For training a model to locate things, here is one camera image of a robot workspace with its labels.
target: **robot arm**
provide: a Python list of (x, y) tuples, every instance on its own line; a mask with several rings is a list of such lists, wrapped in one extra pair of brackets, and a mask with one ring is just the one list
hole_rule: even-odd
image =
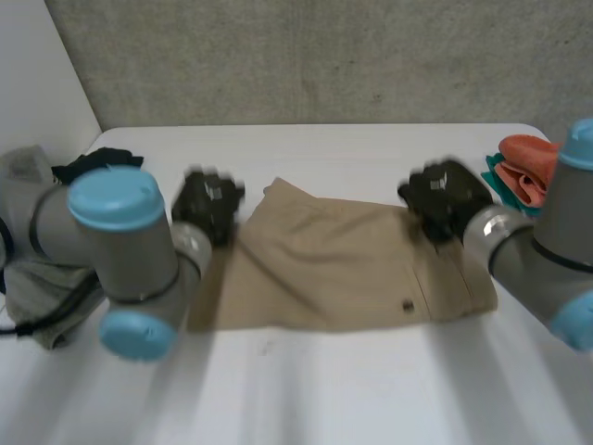
[[(202, 191), (218, 187), (219, 202), (196, 192), (196, 183)], [(4, 264), (33, 257), (93, 267), (110, 302), (102, 343), (144, 361), (159, 359), (173, 344), (211, 243), (228, 237), (243, 195), (230, 180), (192, 173), (170, 227), (156, 181), (137, 169), (96, 170), (69, 189), (9, 179), (0, 186)]]
[(414, 173), (398, 192), (434, 244), (459, 238), (553, 335), (575, 350), (593, 350), (592, 173), (588, 120), (571, 130), (535, 222), (494, 205), (477, 178), (453, 160)]

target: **teal cloth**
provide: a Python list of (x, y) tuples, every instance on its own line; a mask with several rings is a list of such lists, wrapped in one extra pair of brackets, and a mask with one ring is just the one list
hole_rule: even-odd
[(494, 167), (504, 160), (504, 156), (497, 153), (494, 156), (486, 156), (486, 164), (488, 165), (488, 172), (482, 173), (482, 178), (490, 185), (495, 192), (500, 196), (502, 203), (513, 207), (514, 209), (522, 211), (525, 215), (536, 217), (539, 216), (540, 209), (527, 207), (521, 202), (514, 193), (507, 187), (506, 184), (498, 177), (494, 171)]

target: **light blue robot joint cap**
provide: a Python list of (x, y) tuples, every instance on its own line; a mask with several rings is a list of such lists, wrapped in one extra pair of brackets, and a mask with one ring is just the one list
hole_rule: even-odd
[(566, 303), (550, 322), (549, 330), (575, 350), (593, 350), (593, 290)]
[(593, 171), (593, 119), (583, 119), (571, 127), (558, 159), (576, 169)]
[(177, 331), (138, 311), (110, 311), (99, 327), (101, 343), (115, 355), (132, 361), (154, 362), (169, 352)]
[(105, 232), (130, 232), (165, 212), (157, 181), (148, 172), (116, 166), (87, 172), (70, 186), (68, 208), (79, 223)]

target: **orange cloth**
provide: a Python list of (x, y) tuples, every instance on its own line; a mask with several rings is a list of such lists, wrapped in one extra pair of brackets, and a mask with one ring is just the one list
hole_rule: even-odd
[(560, 147), (559, 143), (527, 134), (505, 137), (498, 144), (505, 160), (494, 170), (525, 206), (539, 208), (544, 204)]

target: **beige cloth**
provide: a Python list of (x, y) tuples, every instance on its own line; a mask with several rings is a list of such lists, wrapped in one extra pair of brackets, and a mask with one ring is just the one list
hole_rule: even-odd
[(276, 179), (234, 247), (215, 252), (188, 328), (354, 331), (496, 308), (488, 273), (459, 243), (436, 251), (407, 209)]

